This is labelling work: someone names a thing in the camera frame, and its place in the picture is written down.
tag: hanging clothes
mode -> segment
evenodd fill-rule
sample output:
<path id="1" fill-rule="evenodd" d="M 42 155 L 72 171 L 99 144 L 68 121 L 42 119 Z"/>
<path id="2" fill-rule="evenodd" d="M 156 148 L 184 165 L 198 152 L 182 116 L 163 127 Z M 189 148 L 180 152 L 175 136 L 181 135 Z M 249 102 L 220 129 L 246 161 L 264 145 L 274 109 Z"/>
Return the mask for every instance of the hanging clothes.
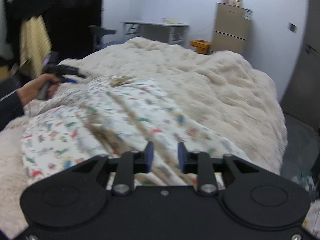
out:
<path id="1" fill-rule="evenodd" d="M 20 71 L 34 79 L 42 74 L 42 62 L 51 53 L 51 42 L 42 16 L 24 20 L 20 32 Z"/>
<path id="2" fill-rule="evenodd" d="M 20 62 L 20 24 L 33 16 L 43 16 L 52 50 L 60 60 L 83 58 L 92 53 L 89 25 L 101 25 L 102 0 L 4 0 L 7 42 L 12 44 L 14 59 Z"/>

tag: door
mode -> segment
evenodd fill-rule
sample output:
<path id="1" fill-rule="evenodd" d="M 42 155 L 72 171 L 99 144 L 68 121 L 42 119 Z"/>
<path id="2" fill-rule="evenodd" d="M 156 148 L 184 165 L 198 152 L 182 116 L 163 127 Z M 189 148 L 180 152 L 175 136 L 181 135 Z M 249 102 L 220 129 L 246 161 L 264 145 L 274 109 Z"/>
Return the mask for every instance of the door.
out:
<path id="1" fill-rule="evenodd" d="M 318 129 L 320 125 L 320 0 L 309 0 L 304 44 L 281 101 L 285 113 Z"/>

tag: floor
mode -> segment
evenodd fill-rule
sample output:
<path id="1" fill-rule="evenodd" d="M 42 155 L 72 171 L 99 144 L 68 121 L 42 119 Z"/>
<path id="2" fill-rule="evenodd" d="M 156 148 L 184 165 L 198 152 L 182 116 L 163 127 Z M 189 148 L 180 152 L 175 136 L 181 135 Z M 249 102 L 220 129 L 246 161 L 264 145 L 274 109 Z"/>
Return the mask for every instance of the floor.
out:
<path id="1" fill-rule="evenodd" d="M 288 146 L 281 175 L 287 179 L 309 173 L 319 153 L 319 135 L 294 117 L 284 114 L 288 130 Z"/>

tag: refrigerator door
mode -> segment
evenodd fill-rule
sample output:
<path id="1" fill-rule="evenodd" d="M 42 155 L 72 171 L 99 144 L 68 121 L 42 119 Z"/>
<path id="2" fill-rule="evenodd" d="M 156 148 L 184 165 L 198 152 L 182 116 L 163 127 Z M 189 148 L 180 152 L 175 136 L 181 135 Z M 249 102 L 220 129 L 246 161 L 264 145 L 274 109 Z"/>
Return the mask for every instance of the refrigerator door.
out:
<path id="1" fill-rule="evenodd" d="M 230 50 L 235 53 L 243 54 L 246 40 L 227 35 L 224 33 L 214 32 L 211 51 Z"/>
<path id="2" fill-rule="evenodd" d="M 218 3 L 214 31 L 246 40 L 250 24 L 244 18 L 244 8 Z"/>

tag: hand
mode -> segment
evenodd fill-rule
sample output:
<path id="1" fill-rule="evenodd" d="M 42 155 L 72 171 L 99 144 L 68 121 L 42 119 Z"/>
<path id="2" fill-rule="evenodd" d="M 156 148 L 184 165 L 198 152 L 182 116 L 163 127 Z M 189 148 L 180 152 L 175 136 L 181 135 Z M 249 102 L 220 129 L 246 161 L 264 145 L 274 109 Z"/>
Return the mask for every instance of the hand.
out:
<path id="1" fill-rule="evenodd" d="M 22 106 L 25 106 L 33 99 L 36 99 L 40 88 L 47 81 L 56 82 L 56 84 L 52 85 L 48 89 L 48 96 L 52 97 L 60 85 L 59 78 L 57 78 L 57 76 L 54 74 L 42 74 L 33 81 L 25 84 L 22 88 L 17 89 L 17 94 L 20 98 Z"/>

